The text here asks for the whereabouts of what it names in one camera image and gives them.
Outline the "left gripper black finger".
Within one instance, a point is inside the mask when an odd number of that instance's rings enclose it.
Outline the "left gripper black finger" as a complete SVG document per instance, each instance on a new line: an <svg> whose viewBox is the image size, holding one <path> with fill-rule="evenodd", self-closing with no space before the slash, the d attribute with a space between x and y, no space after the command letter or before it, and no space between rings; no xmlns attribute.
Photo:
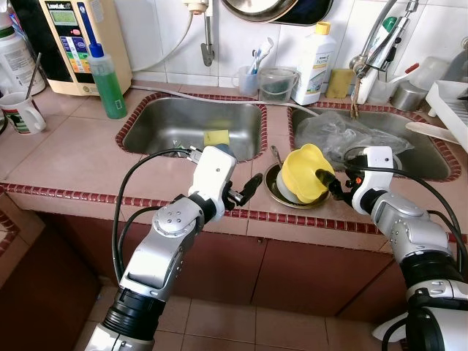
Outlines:
<svg viewBox="0 0 468 351"><path fill-rule="evenodd" d="M263 174L254 174L250 181L244 184L243 190L240 191L240 205L244 206L255 195L255 191L263 184Z"/></svg>

